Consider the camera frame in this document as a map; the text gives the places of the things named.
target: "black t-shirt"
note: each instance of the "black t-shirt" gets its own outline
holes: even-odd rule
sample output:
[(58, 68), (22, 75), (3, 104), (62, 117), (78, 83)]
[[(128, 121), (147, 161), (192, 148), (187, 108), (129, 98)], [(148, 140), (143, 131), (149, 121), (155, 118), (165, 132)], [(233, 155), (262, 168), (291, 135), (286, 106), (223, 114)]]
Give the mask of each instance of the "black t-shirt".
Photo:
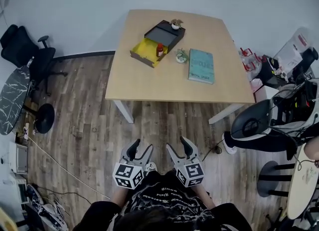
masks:
[[(251, 231), (249, 224), (233, 204), (224, 204), (209, 210), (174, 175), (161, 176), (157, 172), (150, 174), (134, 191), (130, 191), (130, 199), (123, 215), (150, 208), (165, 208), (174, 224), (180, 223), (188, 230), (223, 231), (227, 230), (224, 225), (231, 225), (236, 228), (231, 230)], [(95, 202), (74, 230), (106, 231), (114, 215), (120, 212), (121, 208), (114, 203)]]

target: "black pants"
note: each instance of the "black pants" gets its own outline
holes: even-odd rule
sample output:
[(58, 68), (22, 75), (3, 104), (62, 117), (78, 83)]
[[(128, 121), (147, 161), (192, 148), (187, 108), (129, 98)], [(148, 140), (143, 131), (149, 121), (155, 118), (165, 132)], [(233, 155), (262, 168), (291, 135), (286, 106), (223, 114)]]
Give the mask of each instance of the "black pants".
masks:
[(259, 139), (250, 141), (234, 140), (230, 132), (224, 133), (225, 143), (228, 147), (234, 146), (243, 149), (255, 149), (267, 152), (285, 151), (288, 148), (294, 148), (295, 143), (291, 138), (276, 131), (271, 131), (269, 135), (265, 135)]

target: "white box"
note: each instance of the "white box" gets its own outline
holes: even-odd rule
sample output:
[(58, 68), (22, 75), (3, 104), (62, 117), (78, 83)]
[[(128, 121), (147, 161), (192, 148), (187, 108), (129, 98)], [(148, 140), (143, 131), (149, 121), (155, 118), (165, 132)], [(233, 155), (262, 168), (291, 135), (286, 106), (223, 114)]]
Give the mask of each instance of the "white box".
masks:
[(135, 189), (143, 180), (144, 174), (141, 166), (116, 163), (113, 179), (119, 187)]
[(255, 92), (256, 103), (265, 99), (271, 99), (278, 92), (279, 90), (277, 89), (268, 86), (262, 86), (259, 90)]
[(176, 176), (185, 187), (200, 184), (204, 179), (204, 171), (200, 162), (175, 166)]

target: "small potted plant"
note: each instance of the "small potted plant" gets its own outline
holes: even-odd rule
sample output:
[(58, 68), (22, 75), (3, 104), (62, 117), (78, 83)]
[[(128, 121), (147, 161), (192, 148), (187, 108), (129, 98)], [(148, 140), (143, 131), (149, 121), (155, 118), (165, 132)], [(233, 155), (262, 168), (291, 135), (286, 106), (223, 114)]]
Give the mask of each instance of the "small potted plant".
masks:
[(170, 24), (171, 24), (171, 27), (175, 30), (178, 30), (180, 29), (181, 27), (181, 24), (183, 23), (183, 21), (181, 21), (180, 19), (173, 19)]
[(184, 63), (187, 60), (189, 60), (189, 57), (186, 52), (183, 49), (178, 49), (176, 54), (176, 61), (178, 63)]

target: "wall baseboard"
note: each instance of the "wall baseboard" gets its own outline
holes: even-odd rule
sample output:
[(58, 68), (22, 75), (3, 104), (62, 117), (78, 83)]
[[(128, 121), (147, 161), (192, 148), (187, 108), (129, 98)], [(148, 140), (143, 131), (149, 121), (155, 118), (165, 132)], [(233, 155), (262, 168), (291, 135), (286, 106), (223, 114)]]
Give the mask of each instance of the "wall baseboard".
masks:
[(62, 61), (66, 59), (73, 59), (73, 58), (85, 58), (85, 57), (96, 57), (96, 56), (107, 56), (107, 55), (114, 55), (115, 50), (112, 51), (99, 51), (99, 52), (89, 52), (89, 53), (82, 53), (82, 54), (75, 54), (69, 56), (62, 56), (53, 58), (53, 61)]

